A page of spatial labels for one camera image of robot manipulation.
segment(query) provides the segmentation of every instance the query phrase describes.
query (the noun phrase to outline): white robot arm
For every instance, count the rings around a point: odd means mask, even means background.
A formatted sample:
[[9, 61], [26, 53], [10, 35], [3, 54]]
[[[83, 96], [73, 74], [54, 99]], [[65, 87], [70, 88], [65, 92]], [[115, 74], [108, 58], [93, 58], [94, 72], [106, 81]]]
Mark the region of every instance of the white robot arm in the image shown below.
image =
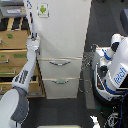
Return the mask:
[[0, 101], [0, 128], [21, 128], [29, 105], [26, 95], [36, 65], [36, 52], [39, 52], [40, 38], [32, 29], [27, 39], [27, 63], [21, 72], [13, 78], [12, 89], [4, 94]]

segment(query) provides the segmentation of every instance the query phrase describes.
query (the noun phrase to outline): cable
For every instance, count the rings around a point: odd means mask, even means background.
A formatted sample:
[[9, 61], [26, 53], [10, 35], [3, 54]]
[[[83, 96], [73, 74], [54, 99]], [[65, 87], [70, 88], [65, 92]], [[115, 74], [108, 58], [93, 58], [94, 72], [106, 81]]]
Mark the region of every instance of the cable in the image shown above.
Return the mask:
[[81, 90], [81, 88], [80, 88], [80, 86], [79, 86], [79, 91], [80, 91], [80, 92], [82, 92], [82, 93], [88, 93], [88, 92], [90, 92], [90, 91], [91, 91], [91, 89], [92, 89], [92, 83], [91, 83], [91, 81], [89, 81], [89, 80], [84, 80], [84, 81], [86, 81], [86, 82], [90, 83], [90, 84], [91, 84], [91, 87], [89, 88], [89, 90], [88, 90], [88, 91], [82, 91], [82, 90]]
[[103, 4], [104, 2], [105, 2], [105, 0], [103, 1], [101, 1], [101, 0], [96, 0], [98, 3], [100, 3], [100, 4]]
[[106, 128], [107, 123], [109, 127], [114, 128], [114, 126], [118, 123], [118, 120], [115, 122], [115, 119], [118, 119], [118, 113], [112, 113], [108, 117], [107, 121], [104, 124], [104, 128]]
[[121, 126], [123, 102], [124, 102], [124, 98], [127, 95], [127, 93], [128, 93], [128, 90], [125, 91], [125, 94], [124, 94], [123, 99], [122, 99], [122, 102], [121, 102], [121, 117], [120, 117], [120, 122], [119, 122], [118, 128], [120, 128], [120, 126]]

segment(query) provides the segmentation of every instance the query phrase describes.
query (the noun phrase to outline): dark floor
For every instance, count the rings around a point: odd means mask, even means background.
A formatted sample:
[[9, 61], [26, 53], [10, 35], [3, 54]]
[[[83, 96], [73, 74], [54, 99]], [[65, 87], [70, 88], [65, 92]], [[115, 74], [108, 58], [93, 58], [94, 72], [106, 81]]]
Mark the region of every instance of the dark floor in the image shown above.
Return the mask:
[[[101, 0], [92, 0], [85, 52], [91, 51], [92, 44], [110, 46], [111, 36], [114, 33], [126, 36], [120, 23], [120, 12], [124, 8], [128, 8], [126, 0], [124, 3], [120, 2], [120, 0], [106, 0], [105, 3], [102, 3]], [[84, 72], [84, 76], [82, 72], [81, 78], [86, 75], [88, 75], [88, 72]], [[84, 84], [84, 81], [80, 81], [82, 89], [84, 89]], [[92, 128], [91, 115], [98, 117], [102, 128], [105, 119], [100, 110], [91, 107], [92, 101], [87, 102], [88, 97], [89, 95], [79, 91], [77, 99], [29, 99], [30, 111], [22, 128], [36, 128], [40, 125], [79, 125], [83, 128]]]

